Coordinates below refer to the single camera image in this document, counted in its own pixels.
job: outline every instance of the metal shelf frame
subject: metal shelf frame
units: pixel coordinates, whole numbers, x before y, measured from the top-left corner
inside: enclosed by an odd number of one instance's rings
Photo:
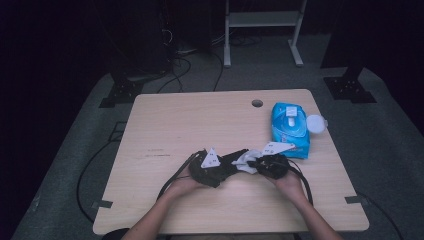
[[[232,27],[294,27],[293,38],[288,40],[288,44],[296,66],[303,66],[303,61],[296,44],[300,27],[302,26],[307,0],[302,0],[299,11],[278,12],[230,12],[229,2],[230,0],[227,0],[225,5],[225,67],[231,67],[230,28]]]

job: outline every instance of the forearm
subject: forearm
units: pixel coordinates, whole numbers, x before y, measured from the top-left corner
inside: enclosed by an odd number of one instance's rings
[[[342,239],[342,237],[334,231],[334,229],[324,220],[321,214],[318,213],[318,211],[308,202],[306,198],[297,202],[294,201],[293,204],[302,215],[306,226],[314,239]]]
[[[122,238],[123,240],[150,240],[156,239],[174,196],[164,194],[153,207],[143,216]]]

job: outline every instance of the person's left hand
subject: person's left hand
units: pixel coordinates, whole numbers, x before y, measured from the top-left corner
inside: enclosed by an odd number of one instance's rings
[[[205,185],[191,178],[190,170],[187,166],[178,175],[177,179],[171,183],[169,188],[165,191],[165,194],[172,194],[174,197],[180,197],[201,187],[205,187]]]

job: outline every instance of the blue package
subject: blue package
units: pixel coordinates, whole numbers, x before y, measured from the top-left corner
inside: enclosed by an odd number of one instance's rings
[[[290,103],[276,103],[272,109],[272,137],[275,142],[293,143],[295,148],[281,154],[307,159],[310,140],[306,114],[302,107]]]

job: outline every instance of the black strap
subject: black strap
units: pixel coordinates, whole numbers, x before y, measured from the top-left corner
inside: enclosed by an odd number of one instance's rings
[[[178,175],[180,175],[180,173],[184,170],[185,167],[187,167],[188,164],[190,164],[190,162],[198,155],[200,154],[201,151],[193,153],[184,163],[183,165],[181,165],[181,167],[174,173],[174,175],[172,175],[172,177],[170,179],[168,179],[168,181],[166,181],[166,183],[163,185],[162,189],[160,190],[158,197],[156,198],[156,201],[163,195],[163,193],[165,192],[165,190],[169,187],[169,185],[175,180],[177,179]]]
[[[308,195],[308,200],[311,203],[311,205],[314,205],[314,201],[312,199],[312,192],[311,192],[311,188],[309,187],[309,183],[308,180],[306,180],[305,176],[303,176],[303,174],[301,172],[299,172],[299,170],[297,170],[296,168],[289,166],[289,170],[294,172],[297,176],[300,177],[300,179],[302,180],[303,184],[305,185],[305,189],[306,189],[306,195]]]

